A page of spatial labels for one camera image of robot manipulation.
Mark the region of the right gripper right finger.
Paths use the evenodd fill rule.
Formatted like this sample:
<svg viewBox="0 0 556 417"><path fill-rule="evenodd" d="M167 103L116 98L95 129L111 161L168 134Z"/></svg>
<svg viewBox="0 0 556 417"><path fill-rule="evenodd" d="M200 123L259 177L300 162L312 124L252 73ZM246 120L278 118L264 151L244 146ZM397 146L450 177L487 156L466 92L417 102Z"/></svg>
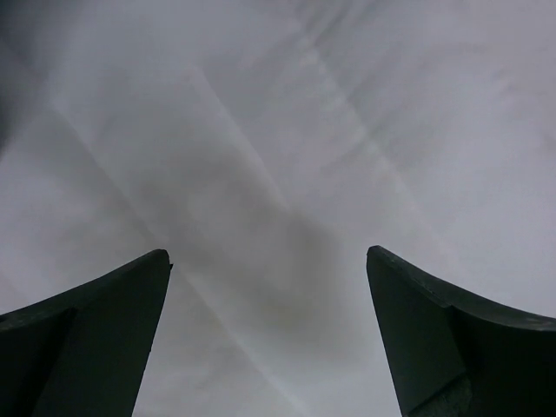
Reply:
<svg viewBox="0 0 556 417"><path fill-rule="evenodd" d="M380 246L367 277L404 416L553 416L555 320L490 301Z"/></svg>

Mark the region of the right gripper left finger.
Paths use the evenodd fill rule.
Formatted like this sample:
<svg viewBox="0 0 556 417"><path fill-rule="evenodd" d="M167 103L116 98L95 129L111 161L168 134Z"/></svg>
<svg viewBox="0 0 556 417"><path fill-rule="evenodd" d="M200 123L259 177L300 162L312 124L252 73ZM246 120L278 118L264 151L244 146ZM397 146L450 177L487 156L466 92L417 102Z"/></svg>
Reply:
<svg viewBox="0 0 556 417"><path fill-rule="evenodd" d="M1 316L3 416L130 416L172 265L156 249Z"/></svg>

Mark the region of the dark grey checked pillowcase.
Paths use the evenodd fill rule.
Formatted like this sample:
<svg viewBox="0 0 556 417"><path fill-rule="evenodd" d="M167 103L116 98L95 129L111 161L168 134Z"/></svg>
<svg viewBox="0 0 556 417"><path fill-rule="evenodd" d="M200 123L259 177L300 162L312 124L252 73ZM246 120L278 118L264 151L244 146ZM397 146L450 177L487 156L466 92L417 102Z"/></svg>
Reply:
<svg viewBox="0 0 556 417"><path fill-rule="evenodd" d="M2 2L1 309L167 250L135 415L397 415L373 245L554 315L554 2Z"/></svg>

